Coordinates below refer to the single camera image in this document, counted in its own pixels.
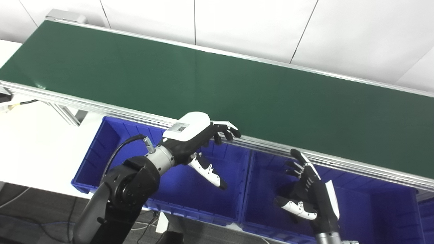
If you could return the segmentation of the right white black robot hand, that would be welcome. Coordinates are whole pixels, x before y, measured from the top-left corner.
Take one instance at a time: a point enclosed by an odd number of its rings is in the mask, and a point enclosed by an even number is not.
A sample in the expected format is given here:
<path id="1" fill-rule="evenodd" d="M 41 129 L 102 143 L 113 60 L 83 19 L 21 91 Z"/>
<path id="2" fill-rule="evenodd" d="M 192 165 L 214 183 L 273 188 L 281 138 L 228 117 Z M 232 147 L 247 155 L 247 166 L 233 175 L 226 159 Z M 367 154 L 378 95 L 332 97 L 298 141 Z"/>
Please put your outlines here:
<path id="1" fill-rule="evenodd" d="M 291 149 L 290 154 L 297 161 L 286 162 L 290 167 L 286 174 L 297 181 L 287 186 L 283 196 L 276 196 L 274 204 L 289 212 L 295 223 L 309 221 L 315 235 L 338 233 L 340 214 L 332 181 L 322 181 L 314 165 L 299 150 Z"/>

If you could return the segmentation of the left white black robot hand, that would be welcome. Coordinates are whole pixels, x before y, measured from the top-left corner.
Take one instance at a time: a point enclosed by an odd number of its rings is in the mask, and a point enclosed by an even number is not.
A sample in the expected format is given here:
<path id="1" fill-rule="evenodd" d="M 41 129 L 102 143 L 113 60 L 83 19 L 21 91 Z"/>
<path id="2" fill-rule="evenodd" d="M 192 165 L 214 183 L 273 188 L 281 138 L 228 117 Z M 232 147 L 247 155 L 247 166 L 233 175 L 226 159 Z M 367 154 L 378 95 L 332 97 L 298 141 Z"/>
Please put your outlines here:
<path id="1" fill-rule="evenodd" d="M 167 129 L 158 145 L 169 151 L 172 167 L 189 165 L 215 187 L 225 190 L 227 183 L 212 163 L 198 152 L 201 147 L 207 147 L 211 139 L 214 139 L 215 145 L 222 145 L 220 133 L 228 141 L 241 137 L 240 130 L 231 122 L 213 121 L 208 114 L 194 111 L 185 114 Z"/>

